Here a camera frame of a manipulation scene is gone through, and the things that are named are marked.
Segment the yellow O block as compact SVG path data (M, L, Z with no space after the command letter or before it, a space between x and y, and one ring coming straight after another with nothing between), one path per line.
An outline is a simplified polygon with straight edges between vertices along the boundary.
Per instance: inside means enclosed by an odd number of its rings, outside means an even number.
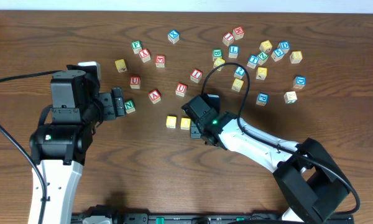
M191 127L191 119L190 118L182 118L180 123L180 129L182 130L190 130Z

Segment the yellow C block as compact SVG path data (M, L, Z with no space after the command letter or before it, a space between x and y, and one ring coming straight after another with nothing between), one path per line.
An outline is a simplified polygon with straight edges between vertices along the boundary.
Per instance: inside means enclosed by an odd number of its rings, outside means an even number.
M167 116L166 127L175 129L177 126L177 117L176 116Z

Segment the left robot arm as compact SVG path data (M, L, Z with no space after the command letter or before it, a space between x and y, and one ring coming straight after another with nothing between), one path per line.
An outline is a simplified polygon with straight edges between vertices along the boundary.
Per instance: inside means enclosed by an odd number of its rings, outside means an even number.
M88 148L103 121L125 116L122 90L100 92L99 63L80 62L52 76L52 104L30 137L33 172L29 223L70 223Z

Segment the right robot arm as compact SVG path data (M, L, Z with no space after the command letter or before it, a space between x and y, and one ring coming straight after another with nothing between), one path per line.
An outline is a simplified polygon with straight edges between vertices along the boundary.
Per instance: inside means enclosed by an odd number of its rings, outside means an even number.
M287 141L219 112L219 96L198 95L182 106L207 145L240 153L269 170L289 209L283 220L324 223L351 192L326 149L314 139Z

